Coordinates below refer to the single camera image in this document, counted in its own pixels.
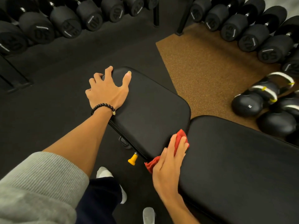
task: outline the pant leg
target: pant leg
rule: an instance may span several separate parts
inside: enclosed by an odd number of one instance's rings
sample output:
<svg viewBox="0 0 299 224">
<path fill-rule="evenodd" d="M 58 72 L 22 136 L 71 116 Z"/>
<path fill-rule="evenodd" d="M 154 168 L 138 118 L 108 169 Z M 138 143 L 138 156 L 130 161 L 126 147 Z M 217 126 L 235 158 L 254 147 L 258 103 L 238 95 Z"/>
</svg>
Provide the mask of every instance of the pant leg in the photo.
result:
<svg viewBox="0 0 299 224">
<path fill-rule="evenodd" d="M 116 224 L 112 212 L 121 200 L 121 187 L 113 177 L 91 179 L 76 208 L 76 224 Z"/>
</svg>

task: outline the black beaded bracelet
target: black beaded bracelet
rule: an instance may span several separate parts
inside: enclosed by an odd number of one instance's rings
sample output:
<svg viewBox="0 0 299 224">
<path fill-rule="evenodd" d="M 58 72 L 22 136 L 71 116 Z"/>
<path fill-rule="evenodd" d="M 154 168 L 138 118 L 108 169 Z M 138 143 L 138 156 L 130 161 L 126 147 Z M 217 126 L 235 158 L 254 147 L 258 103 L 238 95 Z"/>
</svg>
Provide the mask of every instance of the black beaded bracelet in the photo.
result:
<svg viewBox="0 0 299 224">
<path fill-rule="evenodd" d="M 112 107 L 111 105 L 108 105 L 108 104 L 104 104 L 104 103 L 98 104 L 97 106 L 95 106 L 92 109 L 92 115 L 95 112 L 95 110 L 97 110 L 99 107 L 102 107 L 102 106 L 108 107 L 108 108 L 110 108 L 112 110 L 112 117 L 111 118 L 113 118 L 115 116 L 115 109 L 114 109 L 114 107 Z"/>
</svg>

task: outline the red cloth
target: red cloth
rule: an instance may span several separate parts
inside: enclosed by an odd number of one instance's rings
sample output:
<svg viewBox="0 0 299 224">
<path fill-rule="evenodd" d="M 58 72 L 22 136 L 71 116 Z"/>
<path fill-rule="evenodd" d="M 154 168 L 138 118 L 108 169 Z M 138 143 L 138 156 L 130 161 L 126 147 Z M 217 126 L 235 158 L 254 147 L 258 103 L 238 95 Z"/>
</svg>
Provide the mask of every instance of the red cloth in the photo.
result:
<svg viewBox="0 0 299 224">
<path fill-rule="evenodd" d="M 178 149 L 178 145 L 180 143 L 180 140 L 182 137 L 187 137 L 185 132 L 180 129 L 177 133 L 176 133 L 176 142 L 174 144 L 174 155 L 176 155 L 176 151 Z M 155 157 L 151 162 L 149 163 L 144 163 L 145 167 L 148 169 L 148 171 L 152 174 L 152 169 L 154 168 L 154 166 L 159 162 L 160 160 L 160 156 Z"/>
</svg>

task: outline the sweater cuff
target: sweater cuff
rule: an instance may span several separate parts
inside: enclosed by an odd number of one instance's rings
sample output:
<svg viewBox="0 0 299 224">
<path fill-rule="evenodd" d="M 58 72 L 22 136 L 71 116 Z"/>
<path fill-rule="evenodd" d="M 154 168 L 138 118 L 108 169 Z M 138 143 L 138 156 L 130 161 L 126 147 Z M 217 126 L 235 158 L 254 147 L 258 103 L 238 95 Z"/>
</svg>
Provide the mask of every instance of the sweater cuff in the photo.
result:
<svg viewBox="0 0 299 224">
<path fill-rule="evenodd" d="M 72 162 L 49 152 L 36 152 L 16 166 L 0 185 L 27 190 L 75 208 L 89 184 L 88 176 Z"/>
</svg>

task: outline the black rubber floor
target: black rubber floor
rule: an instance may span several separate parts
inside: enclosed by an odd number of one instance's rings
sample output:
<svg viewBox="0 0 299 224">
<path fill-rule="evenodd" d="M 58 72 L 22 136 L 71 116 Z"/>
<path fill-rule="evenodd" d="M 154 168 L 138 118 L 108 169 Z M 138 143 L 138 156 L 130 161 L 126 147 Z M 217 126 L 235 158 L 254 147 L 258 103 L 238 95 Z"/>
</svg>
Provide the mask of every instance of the black rubber floor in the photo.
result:
<svg viewBox="0 0 299 224">
<path fill-rule="evenodd" d="M 173 34 L 187 0 L 160 0 L 160 27 L 152 24 L 152 12 L 143 10 L 117 23 L 105 23 L 98 32 L 83 31 L 76 39 L 59 38 L 49 45 L 29 48 L 10 57 L 11 63 L 34 85 L 0 97 L 0 178 L 31 153 L 48 147 L 90 116 L 85 96 L 88 79 L 95 72 L 129 66 L 175 92 L 155 42 Z M 156 223 L 172 223 L 155 192 L 151 175 L 138 158 L 127 160 L 132 150 L 124 149 L 118 134 L 107 127 L 92 177 L 100 166 L 107 167 L 128 194 L 114 217 L 119 224 L 142 223 L 142 210 L 153 207 Z M 202 224 L 213 223 L 197 213 Z"/>
</svg>

